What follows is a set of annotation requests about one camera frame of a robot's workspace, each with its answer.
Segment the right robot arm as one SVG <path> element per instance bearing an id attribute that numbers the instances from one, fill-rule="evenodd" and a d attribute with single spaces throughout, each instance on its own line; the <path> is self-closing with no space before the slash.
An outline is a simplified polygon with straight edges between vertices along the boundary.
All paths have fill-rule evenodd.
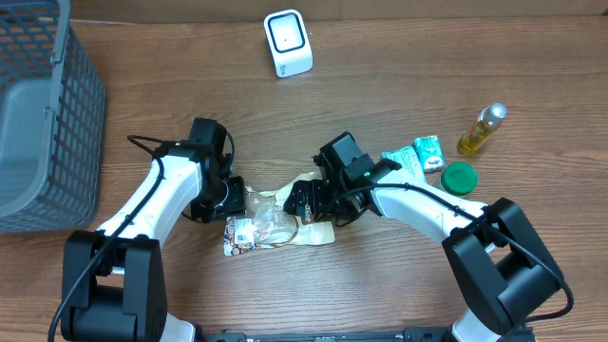
<path id="1" fill-rule="evenodd" d="M 500 341 L 527 323 L 574 306 L 563 273 L 515 202 L 460 198 L 412 178 L 398 162 L 373 161 L 349 132 L 313 158 L 318 180 L 298 180 L 284 205 L 309 222 L 348 225 L 366 212 L 405 223 L 442 245 L 467 305 L 445 341 Z"/>

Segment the teal tissue pack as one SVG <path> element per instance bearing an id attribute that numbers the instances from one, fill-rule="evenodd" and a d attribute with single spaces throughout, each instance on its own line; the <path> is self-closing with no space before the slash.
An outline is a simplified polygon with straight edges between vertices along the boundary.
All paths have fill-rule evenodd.
<path id="1" fill-rule="evenodd" d="M 415 138 L 413 147 L 424 172 L 431 173 L 445 167 L 443 151 L 436 135 Z"/>

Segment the brown labelled food package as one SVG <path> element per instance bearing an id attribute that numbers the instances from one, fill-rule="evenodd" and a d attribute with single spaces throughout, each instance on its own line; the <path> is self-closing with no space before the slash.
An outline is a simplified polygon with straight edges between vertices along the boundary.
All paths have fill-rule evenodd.
<path id="1" fill-rule="evenodd" d="M 330 222 L 312 223 L 310 211 L 307 211 L 305 218 L 301 218 L 283 210 L 297 181 L 320 178 L 319 171 L 303 173 L 273 191 L 258 192 L 251 186 L 246 186 L 245 213 L 226 220 L 224 254 L 229 257 L 286 245 L 317 246 L 334 243 L 334 228 Z"/>

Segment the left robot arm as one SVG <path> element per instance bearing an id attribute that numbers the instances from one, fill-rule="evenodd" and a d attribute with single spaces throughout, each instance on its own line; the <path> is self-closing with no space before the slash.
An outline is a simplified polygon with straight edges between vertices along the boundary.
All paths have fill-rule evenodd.
<path id="1" fill-rule="evenodd" d="M 66 240 L 62 301 L 48 340 L 201 341 L 201 327 L 168 312 L 162 246 L 179 218 L 210 223 L 245 212 L 244 180 L 231 172 L 234 140 L 216 120 L 196 118 L 185 140 L 138 135 L 149 153 L 147 176 L 131 198 L 95 231 Z"/>

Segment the white green snack package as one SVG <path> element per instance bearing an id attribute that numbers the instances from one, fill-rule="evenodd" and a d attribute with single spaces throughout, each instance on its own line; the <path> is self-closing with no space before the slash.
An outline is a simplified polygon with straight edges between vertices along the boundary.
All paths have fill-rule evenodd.
<path id="1" fill-rule="evenodd" d="M 400 163 L 414 179 L 420 182 L 427 182 L 424 169 L 412 145 L 393 152 L 383 152 L 381 158 Z"/>

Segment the green lid white jar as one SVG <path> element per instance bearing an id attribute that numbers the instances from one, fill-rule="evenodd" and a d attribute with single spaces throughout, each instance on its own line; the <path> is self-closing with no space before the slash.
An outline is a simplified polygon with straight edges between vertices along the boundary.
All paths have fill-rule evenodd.
<path id="1" fill-rule="evenodd" d="M 455 162 L 442 172 L 438 184 L 451 195 L 465 196 L 477 187 L 478 174 L 470 164 Z"/>

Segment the yellow oil bottle silver cap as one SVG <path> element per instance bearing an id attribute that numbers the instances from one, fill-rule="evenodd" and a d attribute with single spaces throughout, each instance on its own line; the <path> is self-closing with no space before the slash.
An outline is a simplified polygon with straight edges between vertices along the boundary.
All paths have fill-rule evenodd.
<path id="1" fill-rule="evenodd" d="M 475 124 L 458 141 L 457 150 L 465 156 L 476 155 L 489 136 L 500 128 L 506 116 L 504 104 L 494 103 L 484 108 Z"/>

